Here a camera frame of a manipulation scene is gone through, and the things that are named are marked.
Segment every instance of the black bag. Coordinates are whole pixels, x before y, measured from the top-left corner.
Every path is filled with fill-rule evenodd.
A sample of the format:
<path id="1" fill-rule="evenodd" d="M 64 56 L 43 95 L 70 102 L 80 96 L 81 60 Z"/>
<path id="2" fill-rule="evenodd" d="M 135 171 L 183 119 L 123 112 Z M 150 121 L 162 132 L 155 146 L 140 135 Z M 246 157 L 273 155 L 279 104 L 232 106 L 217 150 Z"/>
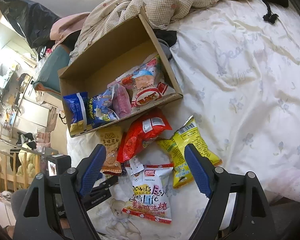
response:
<path id="1" fill-rule="evenodd" d="M 0 11 L 15 31 L 26 38 L 31 49 L 51 42 L 51 27 L 60 19 L 40 3 L 30 0 L 0 0 Z"/>

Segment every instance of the checkered blanket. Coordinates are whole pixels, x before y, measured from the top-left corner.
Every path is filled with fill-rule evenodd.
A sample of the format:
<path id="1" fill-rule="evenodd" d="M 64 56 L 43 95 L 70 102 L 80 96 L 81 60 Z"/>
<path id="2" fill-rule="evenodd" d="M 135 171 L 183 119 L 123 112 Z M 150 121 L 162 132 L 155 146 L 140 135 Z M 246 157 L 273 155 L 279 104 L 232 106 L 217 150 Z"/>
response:
<path id="1" fill-rule="evenodd" d="M 190 8 L 209 8 L 218 0 L 105 0 L 88 16 L 74 50 L 72 63 L 91 44 L 100 39 L 121 22 L 134 17 L 143 7 L 151 27 L 166 29 L 167 26 L 186 16 Z"/>

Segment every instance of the yellow snack bag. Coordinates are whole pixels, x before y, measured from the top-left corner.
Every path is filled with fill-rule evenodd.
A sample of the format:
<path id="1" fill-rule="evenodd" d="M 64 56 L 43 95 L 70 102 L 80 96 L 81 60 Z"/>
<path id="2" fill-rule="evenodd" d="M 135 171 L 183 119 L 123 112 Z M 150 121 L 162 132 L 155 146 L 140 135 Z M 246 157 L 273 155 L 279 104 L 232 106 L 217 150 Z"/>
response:
<path id="1" fill-rule="evenodd" d="M 213 165 L 216 166 L 222 163 L 222 160 L 217 155 L 208 150 L 208 146 L 200 135 L 193 115 L 188 119 L 183 127 L 174 133 L 172 138 L 175 140 L 183 157 L 185 156 L 186 145 L 192 143 L 200 155 L 202 157 L 207 157 Z"/>
<path id="2" fill-rule="evenodd" d="M 159 139 L 157 144 L 172 158 L 173 188 L 178 188 L 191 182 L 193 176 L 174 139 Z"/>

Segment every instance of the blue snack bag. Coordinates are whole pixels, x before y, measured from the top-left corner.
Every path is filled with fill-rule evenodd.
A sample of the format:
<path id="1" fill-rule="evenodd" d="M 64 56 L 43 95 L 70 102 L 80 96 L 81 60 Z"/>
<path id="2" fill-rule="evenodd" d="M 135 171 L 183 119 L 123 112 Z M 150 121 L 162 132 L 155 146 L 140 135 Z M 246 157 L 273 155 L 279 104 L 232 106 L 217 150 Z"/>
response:
<path id="1" fill-rule="evenodd" d="M 92 129 L 91 120 L 87 118 L 86 109 L 88 106 L 88 93 L 81 92 L 68 96 L 64 96 L 69 110 L 72 112 L 72 120 L 70 125 L 70 135 L 80 134 Z"/>
<path id="2" fill-rule="evenodd" d="M 110 87 L 103 94 L 89 99 L 88 112 L 92 128 L 97 128 L 119 119 L 116 113 L 110 109 L 112 106 L 112 97 L 113 88 Z"/>

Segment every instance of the black tassel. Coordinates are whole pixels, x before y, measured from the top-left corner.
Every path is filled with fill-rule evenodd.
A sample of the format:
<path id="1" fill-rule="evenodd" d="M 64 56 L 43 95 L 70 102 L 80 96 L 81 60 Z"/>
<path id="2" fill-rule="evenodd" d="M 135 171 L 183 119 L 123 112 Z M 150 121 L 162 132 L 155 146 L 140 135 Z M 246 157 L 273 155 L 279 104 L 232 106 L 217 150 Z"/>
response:
<path id="1" fill-rule="evenodd" d="M 263 16 L 263 20 L 266 22 L 270 22 L 271 24 L 274 24 L 277 18 L 279 17 L 276 13 L 272 13 L 270 5 L 267 0 L 262 0 L 264 4 L 267 6 L 267 14 Z"/>

